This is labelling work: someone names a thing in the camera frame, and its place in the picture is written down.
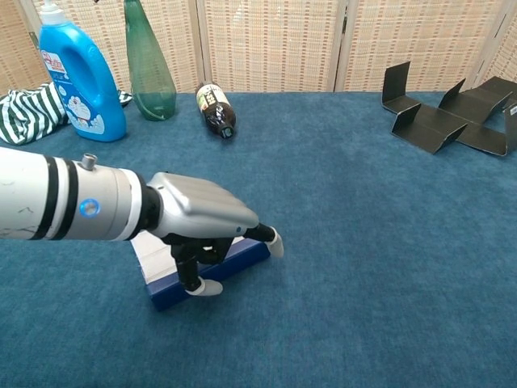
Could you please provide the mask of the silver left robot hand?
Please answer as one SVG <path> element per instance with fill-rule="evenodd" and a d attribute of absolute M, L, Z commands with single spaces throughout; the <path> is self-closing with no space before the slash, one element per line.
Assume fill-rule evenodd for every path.
<path fill-rule="evenodd" d="M 158 172 L 146 184 L 151 199 L 145 230 L 170 248 L 179 283 L 194 297 L 216 296 L 223 285 L 199 274 L 199 264 L 224 261 L 237 237 L 265 243 L 270 254 L 284 256 L 284 242 L 273 226 L 232 192 L 212 181 Z"/>

